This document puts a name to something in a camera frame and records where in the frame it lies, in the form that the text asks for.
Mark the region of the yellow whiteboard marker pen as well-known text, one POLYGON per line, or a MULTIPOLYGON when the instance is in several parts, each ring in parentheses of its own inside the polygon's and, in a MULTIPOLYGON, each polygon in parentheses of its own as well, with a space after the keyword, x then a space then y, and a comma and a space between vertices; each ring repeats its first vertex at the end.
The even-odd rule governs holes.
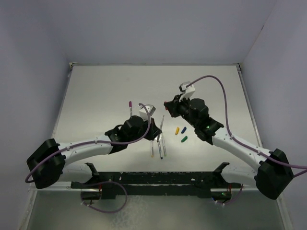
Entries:
POLYGON ((150 151, 151 151, 151 157, 154 157, 154 141, 151 140, 150 142, 150 151))

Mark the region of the purple whiteboard marker pen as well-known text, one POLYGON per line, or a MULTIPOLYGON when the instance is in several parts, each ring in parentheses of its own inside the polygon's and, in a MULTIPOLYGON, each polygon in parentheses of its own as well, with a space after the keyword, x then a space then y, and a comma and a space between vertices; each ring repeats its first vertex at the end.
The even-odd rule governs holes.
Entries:
POLYGON ((133 115, 133 111, 132 111, 132 101, 129 101, 129 113, 130 113, 130 117, 132 117, 132 115, 133 115))

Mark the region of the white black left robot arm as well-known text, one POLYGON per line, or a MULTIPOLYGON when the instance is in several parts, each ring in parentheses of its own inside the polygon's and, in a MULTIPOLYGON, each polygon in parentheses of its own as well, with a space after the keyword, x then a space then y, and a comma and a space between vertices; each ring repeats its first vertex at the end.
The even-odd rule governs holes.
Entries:
POLYGON ((34 183, 37 189, 59 181, 80 182, 93 188, 98 184, 98 175, 90 164, 77 166, 77 161, 120 152, 129 144, 143 138, 152 141, 161 133, 153 118, 144 120, 134 115, 124 124, 86 141, 58 143, 53 138, 47 139, 26 161, 30 170, 26 182, 34 183))

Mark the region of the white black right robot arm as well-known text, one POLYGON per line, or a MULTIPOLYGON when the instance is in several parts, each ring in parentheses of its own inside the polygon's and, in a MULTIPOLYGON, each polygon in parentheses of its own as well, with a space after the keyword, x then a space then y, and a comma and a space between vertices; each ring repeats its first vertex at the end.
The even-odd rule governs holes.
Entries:
POLYGON ((187 121, 200 140, 228 151, 248 165, 244 169, 228 165, 216 173, 213 182, 217 187, 229 183, 255 186, 267 198, 275 200, 293 180, 293 171, 283 151, 252 146, 231 135, 223 124, 210 117, 203 99, 181 100, 180 95, 176 95, 164 106, 171 117, 180 116, 187 121))

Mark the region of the red whiteboard marker pen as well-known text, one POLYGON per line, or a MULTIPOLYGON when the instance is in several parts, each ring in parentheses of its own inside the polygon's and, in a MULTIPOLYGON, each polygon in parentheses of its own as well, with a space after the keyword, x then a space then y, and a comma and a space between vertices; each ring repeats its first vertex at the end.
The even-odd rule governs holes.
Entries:
POLYGON ((160 141, 160 137, 161 137, 161 134, 162 134, 162 128, 163 128, 163 124, 164 124, 164 119, 165 119, 165 115, 162 116, 162 120, 161 120, 161 123, 160 123, 160 126, 159 126, 159 129, 160 129, 160 134, 157 136, 157 142, 160 141))

